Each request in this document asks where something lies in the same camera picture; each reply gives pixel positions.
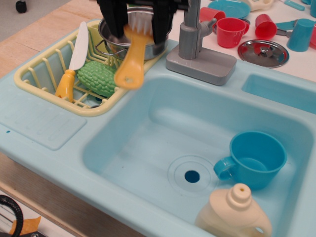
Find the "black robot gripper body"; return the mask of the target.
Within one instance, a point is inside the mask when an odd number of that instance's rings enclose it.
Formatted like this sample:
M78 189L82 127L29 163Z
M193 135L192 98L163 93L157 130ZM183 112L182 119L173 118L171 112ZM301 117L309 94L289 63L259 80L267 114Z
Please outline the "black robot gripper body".
M189 0L98 0L99 6L114 7L116 5L144 5L154 7L167 7L172 10L188 10Z

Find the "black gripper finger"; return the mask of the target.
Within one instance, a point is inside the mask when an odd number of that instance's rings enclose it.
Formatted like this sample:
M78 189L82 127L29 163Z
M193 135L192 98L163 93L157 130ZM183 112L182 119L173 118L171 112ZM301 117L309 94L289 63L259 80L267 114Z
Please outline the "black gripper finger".
M128 23L126 2L99 2L99 7L111 34L121 38L123 28Z
M172 28L174 7L171 4L154 4L152 29L154 43L165 42L166 36Z

